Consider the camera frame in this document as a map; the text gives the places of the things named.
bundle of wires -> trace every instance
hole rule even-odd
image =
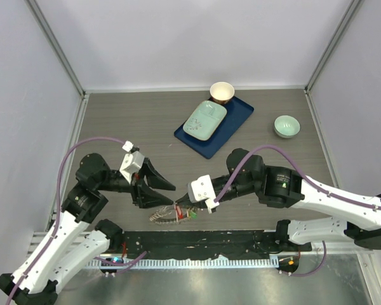
[[[68,160],[68,157],[75,151],[76,148],[78,148],[79,146],[85,144],[85,143],[88,143],[88,142],[92,142],[92,141],[98,141],[98,140],[106,140],[106,141],[111,141],[111,142],[115,142],[115,143],[118,143],[118,144],[121,144],[122,146],[125,145],[126,141],[123,141],[123,140],[120,140],[120,139],[116,139],[116,138],[110,138],[110,137],[93,137],[93,138],[88,138],[88,139],[85,139],[85,140],[82,140],[78,143],[76,143],[75,145],[73,145],[66,153],[66,155],[63,157],[62,159],[62,162],[61,162],[61,165],[60,165],[60,168],[59,168],[59,171],[58,171],[58,177],[57,177],[57,191],[56,191],[56,210],[57,210],[57,217],[55,219],[55,224],[54,224],[54,229],[51,233],[51,238],[46,242],[46,244],[44,245],[44,247],[41,249],[41,251],[38,253],[38,255],[36,256],[36,258],[30,263],[30,266],[28,266],[25,271],[24,271],[24,274],[20,277],[20,279],[15,283],[13,289],[11,289],[11,292],[10,294],[8,295],[8,298],[7,298],[7,301],[6,301],[6,305],[10,305],[11,303],[11,300],[13,299],[14,297],[14,294],[15,292],[17,291],[17,289],[19,288],[19,286],[21,285],[21,283],[23,282],[23,280],[28,277],[28,274],[29,272],[31,271],[31,269],[37,264],[38,260],[44,255],[45,251],[47,251],[47,249],[49,248],[49,246],[51,245],[52,241],[56,238],[57,236],[57,233],[58,233],[58,230],[59,230],[59,225],[60,225],[60,211],[61,211],[61,181],[62,181],[62,176],[64,174],[64,168],[65,168],[65,164],[66,164],[66,161]]]
[[[185,221],[191,220],[196,217],[197,208],[187,208],[183,213],[182,209],[174,203],[173,205],[167,205],[159,208],[150,216],[150,221],[155,224],[181,224]],[[165,218],[175,212],[175,217]]]

green bowl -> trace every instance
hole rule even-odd
[[[300,124],[292,116],[279,116],[274,122],[274,129],[281,138],[292,138],[300,131]]]

reflective floor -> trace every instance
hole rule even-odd
[[[314,269],[321,255],[305,255],[299,273]],[[56,305],[372,304],[356,255],[329,255],[304,278],[274,269],[129,271],[115,278],[82,270]]]

dark blue tray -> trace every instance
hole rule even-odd
[[[200,141],[184,132],[182,124],[173,135],[195,150],[197,153],[210,159],[231,138],[233,133],[248,119],[254,108],[237,97],[224,105],[227,109],[226,117],[207,141]]]

light green plate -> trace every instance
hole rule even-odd
[[[184,124],[184,132],[198,140],[208,140],[227,114],[222,105],[205,100]]]

